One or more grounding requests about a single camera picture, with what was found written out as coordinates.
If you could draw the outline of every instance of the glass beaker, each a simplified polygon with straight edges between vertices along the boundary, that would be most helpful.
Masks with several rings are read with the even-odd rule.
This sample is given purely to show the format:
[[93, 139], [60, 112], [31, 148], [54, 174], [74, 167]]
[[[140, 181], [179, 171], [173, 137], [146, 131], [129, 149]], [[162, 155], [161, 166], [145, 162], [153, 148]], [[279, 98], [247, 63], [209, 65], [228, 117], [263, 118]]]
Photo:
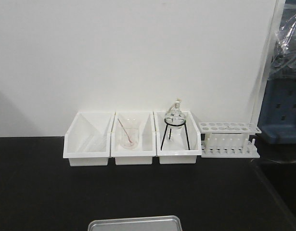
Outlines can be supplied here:
[[138, 122], [135, 119], [127, 119], [121, 123], [121, 139], [120, 145], [125, 149], [134, 149], [138, 146], [139, 142], [139, 128]]

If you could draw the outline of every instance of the white wall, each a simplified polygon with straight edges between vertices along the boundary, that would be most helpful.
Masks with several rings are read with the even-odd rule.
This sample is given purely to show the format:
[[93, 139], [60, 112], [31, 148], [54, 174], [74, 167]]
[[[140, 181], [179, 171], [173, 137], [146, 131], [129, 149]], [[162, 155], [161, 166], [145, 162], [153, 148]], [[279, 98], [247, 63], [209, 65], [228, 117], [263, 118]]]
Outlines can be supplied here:
[[78, 110], [249, 122], [276, 0], [0, 0], [0, 136]]

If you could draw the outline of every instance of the black metal tripod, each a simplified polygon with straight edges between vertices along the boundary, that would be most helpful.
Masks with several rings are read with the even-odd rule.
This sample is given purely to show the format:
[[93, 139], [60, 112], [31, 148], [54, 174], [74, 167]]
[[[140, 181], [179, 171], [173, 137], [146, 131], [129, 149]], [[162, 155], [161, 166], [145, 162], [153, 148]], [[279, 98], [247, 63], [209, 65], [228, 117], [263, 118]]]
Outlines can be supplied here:
[[[164, 140], [165, 140], [165, 136], [166, 136], [166, 132], [167, 132], [168, 126], [181, 127], [183, 125], [184, 125], [184, 128], [185, 128], [185, 134], [186, 134], [186, 140], [187, 140], [188, 150], [190, 150], [190, 142], [188, 140], [188, 134], [187, 134], [187, 128], [186, 128], [186, 121], [184, 121], [183, 124], [179, 124], [179, 125], [174, 125], [174, 124], [167, 123], [166, 120], [164, 120], [164, 121], [166, 123], [166, 128], [165, 128], [165, 132], [164, 132], [164, 136], [163, 136], [163, 140], [162, 140], [161, 150], [163, 148], [163, 144], [164, 144]], [[171, 128], [170, 128], [170, 131], [169, 131], [169, 139], [170, 139], [170, 137], [171, 137]]]

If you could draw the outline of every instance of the metal tray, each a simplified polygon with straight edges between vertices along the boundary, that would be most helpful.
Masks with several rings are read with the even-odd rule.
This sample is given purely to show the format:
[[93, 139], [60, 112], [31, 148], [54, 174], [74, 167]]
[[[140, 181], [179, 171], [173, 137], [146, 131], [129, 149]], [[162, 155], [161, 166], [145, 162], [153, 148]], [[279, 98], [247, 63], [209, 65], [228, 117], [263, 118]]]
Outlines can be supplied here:
[[94, 220], [88, 231], [182, 231], [176, 216]]

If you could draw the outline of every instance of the white plastic bin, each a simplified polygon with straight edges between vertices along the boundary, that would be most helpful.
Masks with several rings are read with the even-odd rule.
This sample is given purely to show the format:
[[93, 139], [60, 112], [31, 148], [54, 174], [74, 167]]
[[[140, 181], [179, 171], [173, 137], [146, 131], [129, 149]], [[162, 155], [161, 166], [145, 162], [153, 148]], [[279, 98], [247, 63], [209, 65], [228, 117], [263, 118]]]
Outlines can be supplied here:
[[78, 112], [64, 137], [70, 166], [107, 165], [114, 113]]
[[200, 131], [193, 119], [190, 111], [183, 112], [186, 115], [186, 127], [189, 137], [190, 150], [188, 150], [185, 128], [172, 129], [169, 139], [169, 129], [167, 129], [163, 148], [161, 150], [162, 139], [166, 124], [164, 122], [165, 112], [154, 112], [156, 127], [157, 156], [161, 164], [195, 164], [198, 155], [201, 155]]
[[[138, 145], [134, 149], [126, 149], [121, 143], [121, 137], [125, 135], [118, 119], [123, 127], [129, 127], [132, 123], [138, 129]], [[155, 126], [152, 112], [125, 112], [115, 116], [112, 132], [111, 156], [115, 158], [116, 165], [150, 165], [152, 157], [156, 156]]]

